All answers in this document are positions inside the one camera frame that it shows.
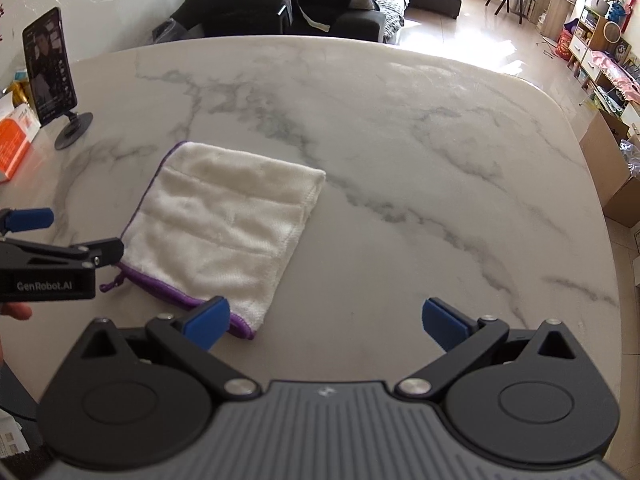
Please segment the person's left hand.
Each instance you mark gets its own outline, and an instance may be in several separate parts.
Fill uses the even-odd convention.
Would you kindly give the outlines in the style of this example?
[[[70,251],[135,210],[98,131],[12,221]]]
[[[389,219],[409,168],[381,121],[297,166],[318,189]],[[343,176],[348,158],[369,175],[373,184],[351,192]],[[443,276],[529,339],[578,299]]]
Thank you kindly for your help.
[[[17,321],[27,321],[32,317],[32,308],[24,302],[9,302],[1,305],[1,314]]]

